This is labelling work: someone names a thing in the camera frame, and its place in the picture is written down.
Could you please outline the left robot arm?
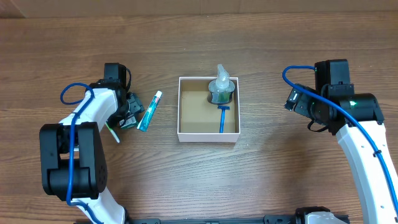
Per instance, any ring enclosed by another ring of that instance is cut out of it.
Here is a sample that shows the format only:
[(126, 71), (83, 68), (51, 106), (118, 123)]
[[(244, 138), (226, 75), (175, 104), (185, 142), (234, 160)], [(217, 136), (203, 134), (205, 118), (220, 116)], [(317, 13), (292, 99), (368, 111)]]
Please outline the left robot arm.
[(132, 115), (132, 75), (120, 63), (106, 63), (104, 77), (85, 89), (83, 99), (59, 123), (39, 132), (42, 186), (92, 223), (129, 223), (127, 210), (107, 188), (108, 170), (100, 132)]

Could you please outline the teal toothpaste tube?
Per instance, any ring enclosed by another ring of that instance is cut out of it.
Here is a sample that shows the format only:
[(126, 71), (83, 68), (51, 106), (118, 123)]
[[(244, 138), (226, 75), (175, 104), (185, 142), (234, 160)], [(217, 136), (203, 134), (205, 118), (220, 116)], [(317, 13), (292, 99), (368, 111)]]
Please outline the teal toothpaste tube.
[(162, 97), (162, 92), (157, 91), (157, 93), (154, 95), (150, 105), (146, 109), (146, 112), (144, 113), (142, 119), (140, 120), (139, 124), (137, 125), (138, 130), (141, 130), (143, 132), (147, 131), (147, 128), (149, 127), (149, 124), (152, 120), (152, 117), (153, 117), (157, 107), (158, 107), (161, 97)]

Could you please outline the white cardboard box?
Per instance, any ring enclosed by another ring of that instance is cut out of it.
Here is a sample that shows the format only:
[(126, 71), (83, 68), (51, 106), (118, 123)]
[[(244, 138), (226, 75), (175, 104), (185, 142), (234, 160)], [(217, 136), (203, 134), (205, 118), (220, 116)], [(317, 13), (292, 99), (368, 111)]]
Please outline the white cardboard box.
[(220, 132), (222, 110), (208, 102), (208, 85), (214, 77), (180, 77), (178, 80), (177, 135), (180, 142), (237, 142), (241, 134), (239, 79), (232, 101), (227, 104), (223, 132)]

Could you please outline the green white toothbrush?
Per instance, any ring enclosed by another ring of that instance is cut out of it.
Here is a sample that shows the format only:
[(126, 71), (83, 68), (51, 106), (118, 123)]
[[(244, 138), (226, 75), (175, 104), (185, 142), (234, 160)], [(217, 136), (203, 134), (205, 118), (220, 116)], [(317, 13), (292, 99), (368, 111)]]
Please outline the green white toothbrush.
[(114, 129), (111, 128), (111, 127), (109, 126), (108, 123), (105, 123), (105, 125), (106, 125), (107, 129), (109, 130), (109, 132), (111, 133), (111, 135), (113, 136), (113, 138), (114, 138), (114, 139), (116, 140), (116, 142), (119, 144), (121, 141), (120, 141), (119, 136), (118, 136), (118, 135), (116, 134), (116, 132), (114, 131)]

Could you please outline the clear pump bottle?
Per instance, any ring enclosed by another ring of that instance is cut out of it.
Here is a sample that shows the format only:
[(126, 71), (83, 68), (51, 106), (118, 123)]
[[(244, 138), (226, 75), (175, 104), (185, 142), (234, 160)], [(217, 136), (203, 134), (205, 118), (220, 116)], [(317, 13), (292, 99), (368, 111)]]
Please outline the clear pump bottle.
[(232, 101), (235, 84), (230, 80), (230, 75), (222, 64), (218, 64), (217, 69), (217, 78), (208, 85), (210, 92), (208, 102), (214, 105), (225, 105)]

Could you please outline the green white soap packet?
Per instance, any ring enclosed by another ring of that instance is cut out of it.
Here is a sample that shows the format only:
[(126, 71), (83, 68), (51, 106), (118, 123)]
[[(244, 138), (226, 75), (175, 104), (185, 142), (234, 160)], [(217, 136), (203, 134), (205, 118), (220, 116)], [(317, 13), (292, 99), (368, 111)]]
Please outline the green white soap packet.
[(137, 122), (136, 116), (133, 114), (130, 114), (125, 119), (123, 119), (119, 122), (119, 126), (121, 129), (129, 129), (129, 128), (133, 128), (137, 125), (138, 125), (138, 122)]

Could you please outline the blue razor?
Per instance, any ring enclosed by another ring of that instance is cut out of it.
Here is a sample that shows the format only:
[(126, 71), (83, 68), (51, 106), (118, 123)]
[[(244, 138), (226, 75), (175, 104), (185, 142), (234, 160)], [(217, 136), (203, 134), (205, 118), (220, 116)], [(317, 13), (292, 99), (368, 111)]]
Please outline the blue razor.
[(226, 110), (230, 110), (230, 107), (229, 106), (218, 105), (218, 109), (221, 110), (219, 133), (223, 133), (224, 132), (225, 113), (226, 113)]

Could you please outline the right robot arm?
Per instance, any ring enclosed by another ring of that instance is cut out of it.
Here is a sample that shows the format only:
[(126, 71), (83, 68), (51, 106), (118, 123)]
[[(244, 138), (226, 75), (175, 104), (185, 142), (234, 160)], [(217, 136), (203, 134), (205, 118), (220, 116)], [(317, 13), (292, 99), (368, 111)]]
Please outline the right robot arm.
[[(397, 173), (374, 95), (357, 94), (345, 59), (312, 66), (315, 87), (292, 85), (285, 108), (334, 135), (349, 162), (365, 223), (397, 222)], [(219, 67), (216, 77), (178, 81), (177, 135), (181, 142), (236, 142), (239, 82)]]

